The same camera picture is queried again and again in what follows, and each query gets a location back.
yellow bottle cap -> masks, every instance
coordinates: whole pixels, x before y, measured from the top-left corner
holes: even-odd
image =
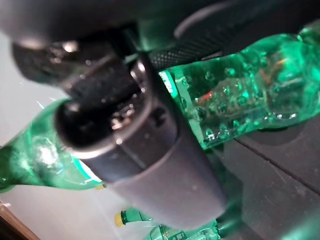
[[[100,185],[95,187],[96,190],[101,190],[101,189],[104,189],[104,188],[106,188],[106,187],[103,184],[100,184]]]
[[[124,223],[122,222],[122,218],[121,218],[121,213],[117,213],[114,216],[114,223],[118,228],[124,226]]]

white surface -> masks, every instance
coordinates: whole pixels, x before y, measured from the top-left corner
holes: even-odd
[[[0,145],[24,128],[42,106],[65,95],[52,87],[24,80],[0,35]],[[107,188],[71,191],[16,186],[0,194],[11,211],[42,240],[142,240],[147,223],[116,228],[114,215],[128,204]]]

green bottle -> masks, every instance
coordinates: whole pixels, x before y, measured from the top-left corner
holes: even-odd
[[[320,112],[320,24],[159,75],[204,149]]]
[[[134,207],[130,207],[114,216],[114,223],[117,227],[122,227],[131,222],[150,222],[152,217],[140,212]]]
[[[101,185],[86,165],[61,146],[53,124],[60,103],[45,108],[25,130],[0,148],[0,192],[14,185],[74,190]]]
[[[217,222],[210,222],[196,230],[183,231],[165,225],[154,227],[144,240],[219,240]]]

bottle cap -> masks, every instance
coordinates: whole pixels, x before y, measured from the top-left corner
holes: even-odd
[[[114,216],[114,223],[118,228],[124,226],[120,212]]]

green plastic bottle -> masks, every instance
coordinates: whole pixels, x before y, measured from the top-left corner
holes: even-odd
[[[196,230],[183,231],[165,225],[154,227],[144,240],[219,240],[217,222],[210,222]]]
[[[114,223],[117,227],[126,225],[132,222],[150,222],[152,217],[140,212],[134,207],[130,207],[114,216]]]
[[[54,129],[61,101],[45,108],[31,124],[0,148],[0,192],[14,185],[85,190],[101,180],[80,160],[65,152]]]
[[[320,24],[159,75],[204,149],[320,112]]]

